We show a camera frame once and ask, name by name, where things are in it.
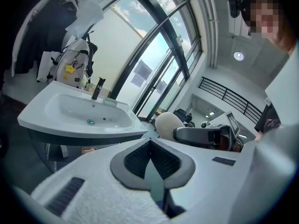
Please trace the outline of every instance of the gray floor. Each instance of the gray floor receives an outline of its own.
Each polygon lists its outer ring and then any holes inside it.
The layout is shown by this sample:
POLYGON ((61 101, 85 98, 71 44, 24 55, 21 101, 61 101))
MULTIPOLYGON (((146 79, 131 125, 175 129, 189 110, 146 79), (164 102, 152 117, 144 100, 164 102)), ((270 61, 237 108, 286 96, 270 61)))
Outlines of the gray floor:
POLYGON ((18 124, 18 114, 10 105, 0 109, 0 130, 9 140, 8 153, 0 164, 10 184, 31 193, 51 172, 36 154, 27 129, 18 124))
POLYGON ((151 138, 151 139, 158 138, 159 134, 155 132, 155 127, 152 124, 143 121, 142 124, 148 130, 148 132, 142 136, 143 138, 151 138))
MULTIPOLYGON (((3 159, 0 159, 0 165, 11 185, 17 186, 30 194, 52 172, 37 155, 27 129, 18 124, 17 117, 19 113, 20 110, 16 110, 9 103, 0 108, 0 130, 7 134, 9 140, 8 153, 3 159)), ((152 124, 143 124, 148 129, 148 132, 143 136, 144 138, 158 137, 152 124)), ((153 199, 155 201, 162 200, 164 193, 163 180, 152 161, 147 166, 145 180, 151 185, 153 199)))

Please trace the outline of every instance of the black vent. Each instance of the black vent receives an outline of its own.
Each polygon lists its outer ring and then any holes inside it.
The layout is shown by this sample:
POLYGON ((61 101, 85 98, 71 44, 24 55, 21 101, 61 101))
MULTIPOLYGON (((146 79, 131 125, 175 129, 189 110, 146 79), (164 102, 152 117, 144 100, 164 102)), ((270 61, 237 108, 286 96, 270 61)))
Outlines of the black vent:
POLYGON ((173 175, 181 166, 180 159, 161 146, 151 144, 151 159, 162 179, 173 175))
POLYGON ((131 152, 124 159, 127 170, 144 179, 145 169, 150 161, 150 142, 131 152))
POLYGON ((61 216, 66 207, 70 204, 76 193, 82 187, 84 179, 73 177, 62 190, 46 205, 46 209, 61 216))
POLYGON ((235 164, 235 160, 224 159, 221 157, 214 157, 212 160, 215 162, 223 163, 223 164, 230 165, 230 166, 233 166, 235 164))

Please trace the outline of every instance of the sink drain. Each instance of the sink drain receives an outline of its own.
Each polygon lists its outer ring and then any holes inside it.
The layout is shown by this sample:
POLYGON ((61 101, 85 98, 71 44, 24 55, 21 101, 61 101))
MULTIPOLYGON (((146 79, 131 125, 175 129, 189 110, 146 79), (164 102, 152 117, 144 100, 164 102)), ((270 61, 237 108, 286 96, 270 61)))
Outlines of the sink drain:
POLYGON ((94 125, 94 121, 92 121, 91 119, 87 120, 87 124, 93 126, 94 125))

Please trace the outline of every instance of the sink basin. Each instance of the sink basin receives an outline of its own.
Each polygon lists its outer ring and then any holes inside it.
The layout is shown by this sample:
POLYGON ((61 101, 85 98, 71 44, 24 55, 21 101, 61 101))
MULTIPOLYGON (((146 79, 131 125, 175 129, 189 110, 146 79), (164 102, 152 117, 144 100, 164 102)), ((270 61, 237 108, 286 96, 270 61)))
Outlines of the sink basin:
POLYGON ((46 105, 45 112, 49 119, 60 120, 70 126, 92 126, 89 129, 134 126, 124 109, 65 94, 54 96, 46 105))
POLYGON ((56 81, 43 89, 21 112, 18 122, 30 130, 85 139, 143 135, 147 129, 129 106, 104 104, 104 97, 56 81))

